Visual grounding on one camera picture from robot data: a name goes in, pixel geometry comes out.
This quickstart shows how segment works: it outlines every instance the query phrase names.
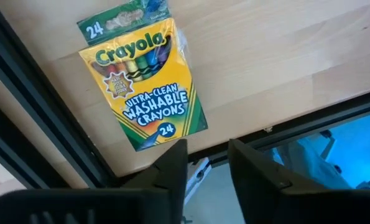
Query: black plastic part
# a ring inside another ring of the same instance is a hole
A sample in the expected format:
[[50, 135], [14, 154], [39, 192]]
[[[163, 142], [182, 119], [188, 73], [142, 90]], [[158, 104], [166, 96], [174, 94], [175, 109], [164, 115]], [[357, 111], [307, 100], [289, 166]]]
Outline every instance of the black plastic part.
[[70, 188], [1, 110], [0, 164], [28, 189]]
[[116, 189], [27, 190], [0, 197], [0, 224], [180, 224], [187, 179], [187, 142], [179, 140]]
[[[370, 93], [367, 93], [275, 125], [269, 133], [261, 130], [237, 139], [249, 144], [258, 151], [265, 151], [369, 114]], [[229, 141], [194, 152], [189, 155], [189, 161], [193, 162], [208, 157], [213, 167], [222, 165], [228, 162], [228, 147]]]
[[228, 157], [246, 223], [370, 223], [370, 190], [328, 190], [239, 140]]
[[0, 12], [0, 81], [90, 188], [115, 175]]

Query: metal bar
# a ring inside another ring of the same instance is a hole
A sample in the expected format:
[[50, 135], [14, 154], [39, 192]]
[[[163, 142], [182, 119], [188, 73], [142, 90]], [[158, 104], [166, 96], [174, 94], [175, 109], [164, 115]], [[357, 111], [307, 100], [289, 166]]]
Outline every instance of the metal bar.
[[90, 188], [115, 175], [0, 13], [0, 80]]
[[[265, 130], [241, 136], [238, 140], [254, 149], [265, 151], [313, 133], [350, 122], [370, 114], [370, 93], [316, 112], [275, 125], [271, 132]], [[227, 162], [228, 141], [189, 155], [189, 162], [209, 157], [211, 165]]]
[[70, 188], [1, 110], [0, 164], [28, 189]]

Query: crayon box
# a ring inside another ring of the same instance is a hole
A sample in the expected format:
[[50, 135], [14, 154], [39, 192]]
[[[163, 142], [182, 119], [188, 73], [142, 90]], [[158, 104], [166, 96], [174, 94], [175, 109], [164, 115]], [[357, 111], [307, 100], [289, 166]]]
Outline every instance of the crayon box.
[[208, 128], [168, 18], [80, 51], [136, 151]]

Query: light wood surface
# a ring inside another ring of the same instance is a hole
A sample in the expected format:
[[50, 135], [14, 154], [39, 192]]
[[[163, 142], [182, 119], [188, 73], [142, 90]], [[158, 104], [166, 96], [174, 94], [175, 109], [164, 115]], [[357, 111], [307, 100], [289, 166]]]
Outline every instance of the light wood surface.
[[[118, 176], [147, 167], [173, 144], [135, 152], [77, 53], [86, 42], [76, 22], [123, 2], [0, 0], [2, 13]], [[186, 137], [189, 152], [370, 91], [370, 0], [169, 3], [188, 39], [210, 127]], [[50, 148], [48, 156], [55, 157]]]

